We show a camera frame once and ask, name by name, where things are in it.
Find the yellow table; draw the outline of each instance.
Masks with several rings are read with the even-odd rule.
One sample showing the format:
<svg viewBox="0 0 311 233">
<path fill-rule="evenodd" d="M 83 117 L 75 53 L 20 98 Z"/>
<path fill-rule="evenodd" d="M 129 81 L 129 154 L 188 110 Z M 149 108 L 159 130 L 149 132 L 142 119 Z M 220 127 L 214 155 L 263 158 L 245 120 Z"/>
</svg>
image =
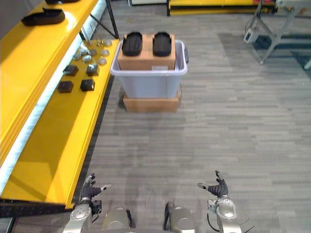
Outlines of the yellow table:
<svg viewBox="0 0 311 233">
<path fill-rule="evenodd" d="M 63 76 L 62 81 L 74 83 L 71 93 L 54 91 L 44 109 L 11 176 L 3 190 L 2 199 L 27 200 L 63 204 L 71 208 L 86 151 L 93 133 L 104 93 L 110 77 L 110 66 L 119 40 L 113 40 L 100 66 L 99 76 L 93 76 L 95 90 L 82 92 L 82 79 L 89 79 L 87 65 L 80 59 L 71 65 L 79 68 L 75 77 Z M 98 51 L 97 61 L 103 47 Z"/>
<path fill-rule="evenodd" d="M 66 19 L 55 25 L 18 23 L 0 41 L 0 166 L 60 61 L 98 0 L 46 5 L 62 8 Z"/>
</svg>

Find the black shoe insole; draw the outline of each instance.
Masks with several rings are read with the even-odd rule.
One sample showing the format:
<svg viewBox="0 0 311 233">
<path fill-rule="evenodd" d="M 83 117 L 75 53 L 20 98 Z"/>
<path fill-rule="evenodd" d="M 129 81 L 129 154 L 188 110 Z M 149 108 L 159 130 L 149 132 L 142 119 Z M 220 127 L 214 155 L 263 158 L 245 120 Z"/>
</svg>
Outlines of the black shoe insole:
<svg viewBox="0 0 311 233">
<path fill-rule="evenodd" d="M 165 57 L 172 52 L 172 38 L 166 32 L 157 33 L 153 38 L 153 55 Z"/>
<path fill-rule="evenodd" d="M 142 35 L 139 32 L 129 33 L 123 39 L 122 52 L 125 56 L 138 56 L 142 50 Z"/>
</svg>

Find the white label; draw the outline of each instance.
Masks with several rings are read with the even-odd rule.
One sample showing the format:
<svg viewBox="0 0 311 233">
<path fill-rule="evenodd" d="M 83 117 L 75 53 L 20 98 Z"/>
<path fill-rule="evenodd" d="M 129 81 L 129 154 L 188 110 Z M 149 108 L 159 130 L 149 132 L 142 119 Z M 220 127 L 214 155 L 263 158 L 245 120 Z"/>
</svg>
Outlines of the white label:
<svg viewBox="0 0 311 233">
<path fill-rule="evenodd" d="M 152 70 L 168 70 L 168 66 L 152 66 Z"/>
</svg>

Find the white wall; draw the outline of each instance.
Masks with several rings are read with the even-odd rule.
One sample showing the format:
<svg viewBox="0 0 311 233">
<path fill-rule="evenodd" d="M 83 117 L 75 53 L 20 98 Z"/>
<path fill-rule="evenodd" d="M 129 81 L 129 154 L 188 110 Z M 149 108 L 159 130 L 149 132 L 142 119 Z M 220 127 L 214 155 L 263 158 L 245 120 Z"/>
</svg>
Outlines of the white wall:
<svg viewBox="0 0 311 233">
<path fill-rule="evenodd" d="M 0 38 L 42 0 L 0 0 Z"/>
</svg>

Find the small metal component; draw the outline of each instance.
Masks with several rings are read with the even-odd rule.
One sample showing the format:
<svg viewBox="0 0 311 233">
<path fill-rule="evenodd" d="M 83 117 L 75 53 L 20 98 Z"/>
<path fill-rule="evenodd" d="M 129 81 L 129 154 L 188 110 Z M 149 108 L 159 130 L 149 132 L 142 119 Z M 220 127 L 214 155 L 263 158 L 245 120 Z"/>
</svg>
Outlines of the small metal component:
<svg viewBox="0 0 311 233">
<path fill-rule="evenodd" d="M 87 36 L 87 33 L 86 33 L 84 27 L 82 27 L 82 31 L 83 31 L 83 33 L 84 33 L 84 36 L 85 36 L 86 40 L 87 40 L 87 43 L 88 43 L 89 45 L 92 45 L 92 42 L 90 41 L 89 37 Z"/>
<path fill-rule="evenodd" d="M 93 23 L 93 24 L 94 24 L 94 29 L 93 29 L 93 27 L 92 27 L 92 24 L 90 24 L 89 26 L 91 27 L 91 29 L 92 29 L 92 31 L 93 31 L 93 35 L 94 35 L 94 37 L 95 37 L 95 32 L 97 31 L 97 28 L 96 28 L 96 24 L 95 24 L 95 23 Z M 100 45 L 101 45 L 101 40 L 99 39 L 99 41 L 98 41 L 97 38 L 95 38 L 95 40 L 96 40 L 97 46 L 100 46 Z"/>
<path fill-rule="evenodd" d="M 97 63 L 103 66 L 107 64 L 107 60 L 104 57 L 101 57 L 100 59 L 98 59 Z"/>
<path fill-rule="evenodd" d="M 95 56 L 97 54 L 97 51 L 96 50 L 89 50 L 87 53 L 91 56 Z"/>
<path fill-rule="evenodd" d="M 76 73 L 78 72 L 78 67 L 74 66 L 74 65 L 68 65 L 66 66 L 66 68 L 63 70 L 63 74 L 64 75 L 68 75 L 68 76 L 75 76 Z"/>
<path fill-rule="evenodd" d="M 104 57 L 109 56 L 110 55 L 109 50 L 102 50 L 101 55 Z"/>
<path fill-rule="evenodd" d="M 105 41 L 104 41 L 104 45 L 105 45 L 106 47 L 112 46 L 111 40 L 105 40 Z"/>
<path fill-rule="evenodd" d="M 81 55 L 87 55 L 87 50 L 84 48 L 80 48 L 80 54 Z"/>
<path fill-rule="evenodd" d="M 74 56 L 72 57 L 74 60 L 79 60 L 81 58 L 81 53 L 76 51 L 76 53 L 74 54 Z"/>
<path fill-rule="evenodd" d="M 92 60 L 91 55 L 86 55 L 86 56 L 83 57 L 83 61 L 84 61 L 85 63 L 88 63 L 88 62 L 90 62 L 91 60 Z"/>
<path fill-rule="evenodd" d="M 73 83 L 71 81 L 60 82 L 57 90 L 59 93 L 70 93 L 73 88 Z"/>
<path fill-rule="evenodd" d="M 97 64 L 90 64 L 87 66 L 86 73 L 88 76 L 95 76 L 99 74 L 99 66 Z"/>
<path fill-rule="evenodd" d="M 82 80 L 80 89 L 82 91 L 93 91 L 95 89 L 95 81 L 93 79 Z"/>
</svg>

